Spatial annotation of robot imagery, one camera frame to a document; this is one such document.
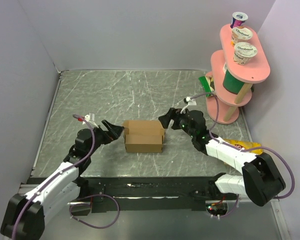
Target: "metal strip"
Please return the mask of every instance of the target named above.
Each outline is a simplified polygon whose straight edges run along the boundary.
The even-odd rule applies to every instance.
[[[242,115],[242,118],[244,121],[246,132],[248,133],[249,141],[252,142],[253,140],[252,140],[249,128],[248,128],[248,123],[247,123],[247,120],[245,117],[245,111],[244,111],[243,107],[240,107],[240,112],[241,112],[241,115]],[[278,225],[278,229],[279,229],[279,232],[281,235],[281,239],[282,240],[291,240],[291,236],[289,234],[286,219],[283,215],[283,212],[282,212],[282,209],[280,206],[280,201],[277,199],[272,199],[271,205],[272,205],[272,210],[273,210],[273,213],[275,216],[276,224]]]
[[[43,129],[42,137],[41,137],[41,140],[40,140],[38,151],[36,152],[36,156],[35,156],[33,167],[35,167],[37,165],[37,161],[38,161],[38,158],[39,158],[39,154],[40,154],[40,151],[41,151],[42,144],[44,142],[44,138],[45,138],[46,131],[47,131],[47,128],[48,128],[48,124],[49,124],[49,121],[50,121],[50,116],[51,116],[51,113],[52,113],[52,109],[53,109],[55,101],[56,101],[56,97],[57,97],[57,93],[58,93],[58,90],[59,90],[60,83],[61,83],[61,79],[59,78],[58,83],[56,85],[55,92],[54,92],[54,96],[53,96],[53,99],[52,99],[52,103],[50,105],[50,109],[49,109],[48,115],[46,117],[46,121],[45,121],[44,129]]]

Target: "yellow package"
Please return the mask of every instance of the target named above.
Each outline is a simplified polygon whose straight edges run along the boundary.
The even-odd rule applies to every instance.
[[[251,141],[238,141],[238,140],[232,140],[232,139],[224,139],[227,143],[236,146],[239,149],[251,149],[255,147],[261,147],[260,143],[257,142],[251,142]],[[262,149],[252,150],[251,153],[254,154],[262,154]]]

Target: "table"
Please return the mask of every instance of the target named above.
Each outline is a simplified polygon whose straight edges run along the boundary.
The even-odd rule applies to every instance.
[[[60,75],[53,108],[35,163],[33,178],[54,172],[74,144],[77,132],[85,128],[72,114],[96,114],[96,123],[106,119],[121,125],[124,120],[156,120],[170,107],[182,108],[183,99],[203,92],[199,70],[65,71]],[[208,127],[206,98],[197,99]],[[222,138],[248,141],[243,116],[229,125],[217,124],[214,133]],[[181,130],[167,129],[163,153],[127,153],[124,139],[101,146],[91,157],[83,177],[172,177],[204,176],[218,173],[239,175],[216,158],[198,152]]]

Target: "cardboard box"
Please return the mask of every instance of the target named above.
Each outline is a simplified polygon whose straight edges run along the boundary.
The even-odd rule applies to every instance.
[[[123,126],[127,153],[162,153],[165,129],[158,120],[126,120]]]

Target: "wall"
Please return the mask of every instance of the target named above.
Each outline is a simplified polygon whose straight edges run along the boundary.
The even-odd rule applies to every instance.
[[[0,0],[0,226],[33,166],[58,73],[17,0]]]
[[[246,117],[253,140],[277,150],[294,172],[295,191],[281,206],[292,238],[300,240],[300,0],[276,0],[258,35],[271,74],[255,85]]]
[[[248,14],[258,31],[275,0],[19,0],[58,70],[210,70],[220,28]]]

